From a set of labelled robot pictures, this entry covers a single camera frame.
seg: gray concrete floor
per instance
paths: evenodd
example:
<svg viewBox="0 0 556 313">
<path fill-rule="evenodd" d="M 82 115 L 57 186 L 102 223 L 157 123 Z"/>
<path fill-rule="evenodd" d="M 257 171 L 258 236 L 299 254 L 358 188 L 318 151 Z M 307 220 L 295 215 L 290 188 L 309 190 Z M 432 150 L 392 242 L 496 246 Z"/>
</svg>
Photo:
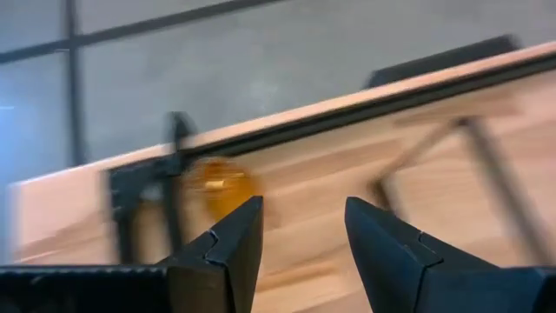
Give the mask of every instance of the gray concrete floor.
<svg viewBox="0 0 556 313">
<path fill-rule="evenodd" d="M 217 2 L 78 0 L 80 28 Z M 0 52 L 61 38 L 62 7 L 0 0 Z M 354 92 L 372 70 L 505 33 L 526 46 L 553 40 L 556 0 L 289 0 L 99 43 L 81 53 L 87 155 L 160 143 L 170 110 L 212 130 Z M 62 60 L 0 66 L 0 261 L 17 218 L 4 186 L 70 163 Z"/>
</svg>

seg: wooden workbench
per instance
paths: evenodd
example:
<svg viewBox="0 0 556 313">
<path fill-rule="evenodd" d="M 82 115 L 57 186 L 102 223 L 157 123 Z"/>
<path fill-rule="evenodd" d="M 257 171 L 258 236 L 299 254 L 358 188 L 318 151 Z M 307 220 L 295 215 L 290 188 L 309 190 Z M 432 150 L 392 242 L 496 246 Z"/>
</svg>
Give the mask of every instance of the wooden workbench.
<svg viewBox="0 0 556 313">
<path fill-rule="evenodd" d="M 193 146 L 345 109 L 473 73 L 556 52 L 556 43 L 330 99 L 196 136 Z M 468 92 L 419 108 L 350 124 L 237 156 L 261 183 L 265 222 L 255 312 L 370 311 L 343 223 L 347 196 L 373 202 L 368 184 L 386 165 L 455 117 L 479 115 L 517 177 L 539 232 L 556 248 L 556 70 Z M 156 157 L 157 145 L 21 182 L 12 187 L 17 210 L 17 259 L 23 263 L 114 263 L 106 169 Z M 473 157 L 455 134 L 398 173 L 401 201 L 418 228 L 500 266 L 534 263 L 507 227 Z M 184 216 L 191 238 L 210 226 L 198 196 Z M 137 224 L 142 257 L 168 254 L 157 203 L 145 203 Z"/>
</svg>

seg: black bracket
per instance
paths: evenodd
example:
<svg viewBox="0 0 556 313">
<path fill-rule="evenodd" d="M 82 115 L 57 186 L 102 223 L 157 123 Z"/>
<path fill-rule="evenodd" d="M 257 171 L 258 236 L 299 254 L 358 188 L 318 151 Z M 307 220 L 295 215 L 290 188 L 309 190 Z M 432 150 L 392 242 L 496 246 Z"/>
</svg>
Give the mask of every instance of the black bracket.
<svg viewBox="0 0 556 313">
<path fill-rule="evenodd" d="M 365 84 L 365 89 L 417 77 L 437 70 L 449 69 L 454 66 L 498 56 L 522 48 L 520 40 L 513 35 L 490 38 L 478 43 L 444 51 L 430 57 L 423 57 L 376 70 Z"/>
<path fill-rule="evenodd" d="M 152 183 L 162 185 L 164 217 L 172 253 L 183 246 L 179 208 L 181 202 L 180 175 L 195 161 L 181 143 L 192 133 L 179 113 L 171 114 L 170 155 L 153 157 L 109 170 L 112 219 L 116 222 L 117 248 L 120 263 L 139 263 L 136 243 L 132 236 L 132 223 L 142 192 Z"/>
<path fill-rule="evenodd" d="M 542 235 L 535 229 L 531 216 L 527 214 L 524 197 L 514 187 L 516 184 L 512 176 L 504 165 L 493 141 L 489 139 L 487 128 L 478 117 L 462 117 L 445 124 L 391 163 L 371 186 L 380 205 L 403 218 L 399 191 L 395 185 L 395 173 L 456 130 L 463 130 L 467 135 L 470 148 L 482 166 L 488 182 L 506 209 L 510 222 L 520 230 L 525 246 L 530 250 L 536 262 L 544 265 L 553 264 L 549 249 L 542 240 Z"/>
</svg>

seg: yellow knob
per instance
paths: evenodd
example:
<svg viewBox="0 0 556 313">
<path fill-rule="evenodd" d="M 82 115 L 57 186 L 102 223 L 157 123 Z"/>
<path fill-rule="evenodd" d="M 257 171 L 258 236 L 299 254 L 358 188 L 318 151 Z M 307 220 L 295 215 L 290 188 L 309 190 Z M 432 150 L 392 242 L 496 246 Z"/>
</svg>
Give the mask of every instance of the yellow knob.
<svg viewBox="0 0 556 313">
<path fill-rule="evenodd" d="M 217 222 L 257 194 L 253 177 L 223 157 L 200 160 L 192 174 L 194 187 Z"/>
</svg>

